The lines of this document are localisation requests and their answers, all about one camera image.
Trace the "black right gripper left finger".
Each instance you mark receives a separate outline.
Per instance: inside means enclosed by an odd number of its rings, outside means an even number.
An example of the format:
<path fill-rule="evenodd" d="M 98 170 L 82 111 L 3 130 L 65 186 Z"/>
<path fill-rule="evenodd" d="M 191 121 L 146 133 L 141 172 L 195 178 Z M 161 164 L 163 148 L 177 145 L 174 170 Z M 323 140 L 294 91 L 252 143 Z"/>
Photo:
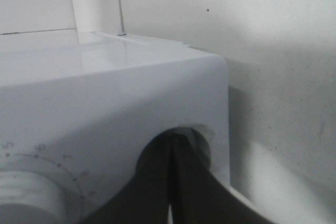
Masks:
<path fill-rule="evenodd" d="M 167 223 L 171 141 L 162 133 L 142 152 L 131 180 L 82 223 Z"/>

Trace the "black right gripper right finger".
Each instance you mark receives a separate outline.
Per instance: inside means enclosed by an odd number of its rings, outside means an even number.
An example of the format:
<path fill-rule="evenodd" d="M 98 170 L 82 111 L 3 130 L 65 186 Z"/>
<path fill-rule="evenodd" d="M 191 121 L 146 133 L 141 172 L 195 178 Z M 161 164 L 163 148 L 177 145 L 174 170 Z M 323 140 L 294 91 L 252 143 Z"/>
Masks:
<path fill-rule="evenodd" d="M 170 136 L 170 204 L 173 223 L 273 223 L 243 203 L 210 173 L 187 136 Z"/>

